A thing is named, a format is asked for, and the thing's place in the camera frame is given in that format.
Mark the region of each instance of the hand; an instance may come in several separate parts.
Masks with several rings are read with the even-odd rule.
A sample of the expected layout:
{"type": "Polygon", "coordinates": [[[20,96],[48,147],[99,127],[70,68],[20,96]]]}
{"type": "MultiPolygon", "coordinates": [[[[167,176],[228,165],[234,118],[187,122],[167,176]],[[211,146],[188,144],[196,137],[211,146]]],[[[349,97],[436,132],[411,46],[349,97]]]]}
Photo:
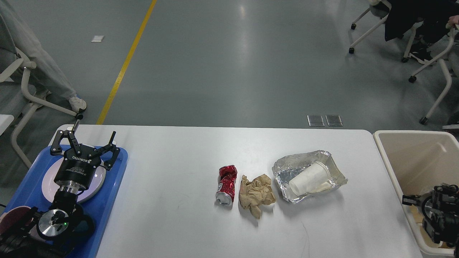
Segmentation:
{"type": "Polygon", "coordinates": [[[459,24],[459,15],[451,16],[449,18],[448,24],[454,26],[455,24],[459,24]]]}

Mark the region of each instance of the white table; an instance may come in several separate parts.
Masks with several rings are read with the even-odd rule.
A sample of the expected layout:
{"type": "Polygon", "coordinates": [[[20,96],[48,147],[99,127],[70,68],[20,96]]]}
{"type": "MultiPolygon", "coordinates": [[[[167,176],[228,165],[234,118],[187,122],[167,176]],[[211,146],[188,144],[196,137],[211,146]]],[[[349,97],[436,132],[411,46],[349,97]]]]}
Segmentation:
{"type": "Polygon", "coordinates": [[[372,135],[363,130],[80,125],[80,143],[111,131],[128,166],[98,258],[421,257],[372,135]],[[337,191],[262,208],[261,220],[214,203],[218,169],[252,180],[283,156],[331,152],[349,179],[337,191]]]}

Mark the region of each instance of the gray pants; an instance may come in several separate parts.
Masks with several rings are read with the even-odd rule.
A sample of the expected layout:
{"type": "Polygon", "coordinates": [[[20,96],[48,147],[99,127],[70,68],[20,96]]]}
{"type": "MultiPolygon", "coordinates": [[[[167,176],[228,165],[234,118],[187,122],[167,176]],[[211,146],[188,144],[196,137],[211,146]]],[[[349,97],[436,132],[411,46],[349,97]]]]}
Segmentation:
{"type": "Polygon", "coordinates": [[[31,70],[30,75],[30,84],[37,88],[37,93],[48,89],[64,98],[74,96],[76,91],[70,81],[52,57],[41,47],[37,36],[6,0],[0,0],[0,14],[5,20],[16,47],[24,52],[31,61],[37,63],[37,68],[31,70]]]}

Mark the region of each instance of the black shoe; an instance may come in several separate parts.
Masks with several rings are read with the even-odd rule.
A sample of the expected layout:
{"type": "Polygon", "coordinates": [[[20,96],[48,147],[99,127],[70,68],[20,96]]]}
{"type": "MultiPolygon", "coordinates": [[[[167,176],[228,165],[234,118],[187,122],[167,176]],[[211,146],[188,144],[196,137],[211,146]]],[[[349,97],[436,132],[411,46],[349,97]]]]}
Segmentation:
{"type": "Polygon", "coordinates": [[[427,51],[427,47],[416,44],[411,46],[408,57],[416,59],[420,64],[425,64],[432,60],[430,53],[430,51],[427,51]]]}

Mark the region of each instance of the white plate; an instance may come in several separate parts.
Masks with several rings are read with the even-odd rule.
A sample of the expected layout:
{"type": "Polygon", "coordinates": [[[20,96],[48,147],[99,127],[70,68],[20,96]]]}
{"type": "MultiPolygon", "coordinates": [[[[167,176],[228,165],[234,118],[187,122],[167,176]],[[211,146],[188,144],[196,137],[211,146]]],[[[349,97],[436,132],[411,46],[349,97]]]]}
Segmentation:
{"type": "MultiPolygon", "coordinates": [[[[54,182],[54,178],[56,177],[57,171],[59,170],[63,160],[64,157],[54,162],[54,164],[52,164],[46,172],[45,176],[43,177],[43,181],[41,182],[41,191],[45,198],[51,203],[54,200],[54,195],[59,189],[59,185],[54,182]]],[[[91,198],[92,196],[94,196],[94,194],[98,192],[98,190],[102,187],[102,184],[104,183],[105,173],[105,168],[97,167],[97,169],[95,170],[94,177],[92,178],[91,185],[89,186],[89,189],[78,196],[79,203],[87,201],[89,198],[91,198]]]]}

